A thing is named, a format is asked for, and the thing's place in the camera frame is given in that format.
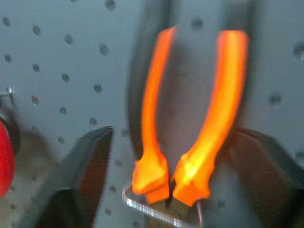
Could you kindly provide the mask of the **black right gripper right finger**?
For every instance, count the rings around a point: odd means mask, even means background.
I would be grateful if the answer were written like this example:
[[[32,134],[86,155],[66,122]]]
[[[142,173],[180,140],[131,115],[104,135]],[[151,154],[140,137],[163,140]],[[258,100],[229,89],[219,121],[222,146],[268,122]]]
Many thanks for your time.
[[[216,160],[213,189],[218,228],[304,225],[304,171],[267,135],[234,131]]]

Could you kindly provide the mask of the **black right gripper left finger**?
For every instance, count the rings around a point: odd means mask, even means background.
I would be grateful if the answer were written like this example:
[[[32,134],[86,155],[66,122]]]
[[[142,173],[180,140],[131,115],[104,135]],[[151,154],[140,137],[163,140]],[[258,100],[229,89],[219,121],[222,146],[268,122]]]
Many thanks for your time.
[[[22,217],[22,228],[90,228],[107,176],[114,129],[93,130],[54,168]]]

